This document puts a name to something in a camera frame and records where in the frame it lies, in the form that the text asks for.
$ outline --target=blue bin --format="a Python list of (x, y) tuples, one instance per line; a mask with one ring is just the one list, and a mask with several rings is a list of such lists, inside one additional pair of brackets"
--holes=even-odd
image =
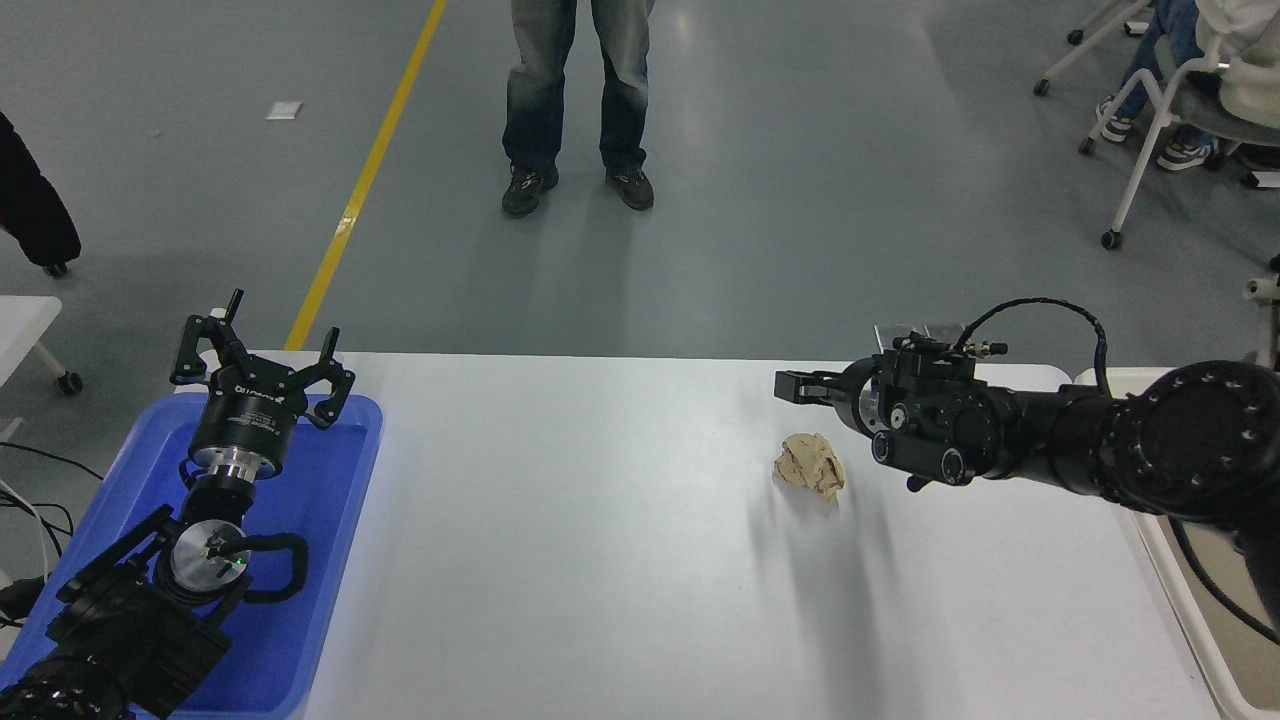
[[(45, 637), (63, 609), (58, 588), (86, 562), (160, 505), (182, 506), (186, 488), (178, 464), (205, 407), (204, 393), (169, 396), (142, 413), (101, 489), (93, 497), (52, 580), (40, 596), (8, 659), (0, 687), (54, 648)], [(329, 618), (347, 564), (356, 521), (381, 438), (383, 414), (369, 397), (352, 395), (326, 430), (298, 423), (284, 471), (260, 480), (244, 518), (248, 534), (296, 533), (310, 546), (306, 587), (275, 605), (241, 605), (223, 624), (232, 650), (172, 717), (189, 720), (284, 720), (306, 697), (320, 661)], [(255, 553), (253, 588), (282, 588), (289, 553)], [(145, 712), (140, 716), (150, 717)]]

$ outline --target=crumpled paper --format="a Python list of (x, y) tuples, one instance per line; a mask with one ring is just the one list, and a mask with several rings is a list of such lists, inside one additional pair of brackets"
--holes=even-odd
[(836, 492), (845, 487), (845, 468), (820, 434), (799, 433), (782, 441), (782, 455), (773, 461), (773, 474), (822, 495), (827, 502), (835, 502)]

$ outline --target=jeans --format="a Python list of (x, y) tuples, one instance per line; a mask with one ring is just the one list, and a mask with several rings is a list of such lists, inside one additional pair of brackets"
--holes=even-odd
[[(653, 0), (591, 0), (604, 58), (600, 158), (611, 173), (644, 165), (640, 147), (649, 108), (649, 12)], [(520, 65), (507, 81), (502, 145), (517, 165), (545, 174), (564, 126), (564, 60), (573, 45), (577, 0), (511, 0)]]
[[(1169, 36), (1169, 49), (1174, 54), (1174, 61), (1179, 65), (1187, 60), (1202, 58), (1204, 51), (1201, 50), (1199, 45), (1196, 45), (1196, 22), (1198, 19), (1199, 9), (1196, 8), (1196, 0), (1158, 0), (1156, 3), (1156, 14), (1151, 19), (1147, 32), (1142, 36), (1138, 51), (1134, 54), (1133, 61), (1129, 63), (1129, 68), (1124, 72), (1124, 79), (1120, 85), (1123, 86), (1134, 73), (1143, 68), (1151, 70), (1157, 81), (1164, 82), (1164, 77), (1160, 73), (1160, 63), (1156, 60), (1156, 41), (1161, 36)], [(1199, 90), (1210, 92), (1213, 96), (1217, 96), (1217, 91), (1222, 85), (1221, 78), (1217, 76), (1204, 73), (1192, 73), (1187, 79)], [(1135, 118), (1143, 106), (1147, 105), (1147, 88), (1142, 83), (1138, 83), (1112, 115)], [(1212, 140), (1213, 136), (1210, 133), (1188, 124), (1179, 126), (1178, 132), (1174, 135), (1174, 142), (1188, 147), (1208, 145)]]

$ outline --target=concrete floor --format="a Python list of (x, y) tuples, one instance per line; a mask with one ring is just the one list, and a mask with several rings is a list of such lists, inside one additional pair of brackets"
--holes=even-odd
[[(851, 360), (874, 351), (876, 323), (1050, 295), (1098, 315), (1114, 365), (1239, 359), (1254, 343), (1240, 286), (1280, 251), (1280, 204), (1234, 164), (1153, 170), (1125, 247), (1098, 246), (1138, 142), (1075, 147), (1135, 42), (1030, 92), (1094, 4), (660, 0), (645, 214), (603, 183), (603, 73), (580, 8), (561, 186), (512, 220), (508, 5), (453, 0), (306, 346), (338, 325), (348, 351)], [(0, 242), (0, 292), (63, 300), (46, 342), (87, 386), (60, 397), (28, 360), (0, 389), (0, 418), (27, 420), (17, 442), (105, 470), (170, 391), (184, 318), (236, 287), (246, 343), (284, 345), (429, 10), (0, 6), (0, 108), (86, 246), (54, 281)], [(278, 100), (306, 105), (265, 122)], [(1057, 309), (984, 337), (1073, 374), (1092, 356), (1088, 325)], [(96, 487), (9, 450), (0, 478), (77, 515)], [(0, 568), (38, 574), (19, 514), (0, 515)]]

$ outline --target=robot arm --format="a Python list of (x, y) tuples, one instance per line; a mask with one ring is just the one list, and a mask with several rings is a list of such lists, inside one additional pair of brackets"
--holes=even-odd
[(833, 407), (913, 492), (1021, 477), (1215, 528), (1280, 625), (1280, 375), (1199, 363), (1115, 400), (988, 386), (974, 379), (979, 354), (913, 334), (842, 373), (778, 372), (774, 395)]
[[(188, 318), (178, 348), (172, 382), (209, 386), (179, 468), (180, 511), (156, 509), (58, 591), (67, 605), (46, 630), (58, 647), (0, 691), (0, 720), (132, 719), (131, 705), (168, 717), (230, 648), (220, 626), (241, 602), (282, 602), (306, 583), (303, 538), (241, 528), (255, 483), (284, 468), (298, 418), (330, 427), (356, 375), (333, 357), (337, 328), (320, 361), (301, 370), (248, 354), (232, 329), (242, 295), (223, 318)], [(221, 365), (207, 377), (201, 340)], [(319, 380), (332, 391), (311, 407), (305, 391)], [(288, 584), (251, 589), (252, 553), (280, 550), (292, 555)]]

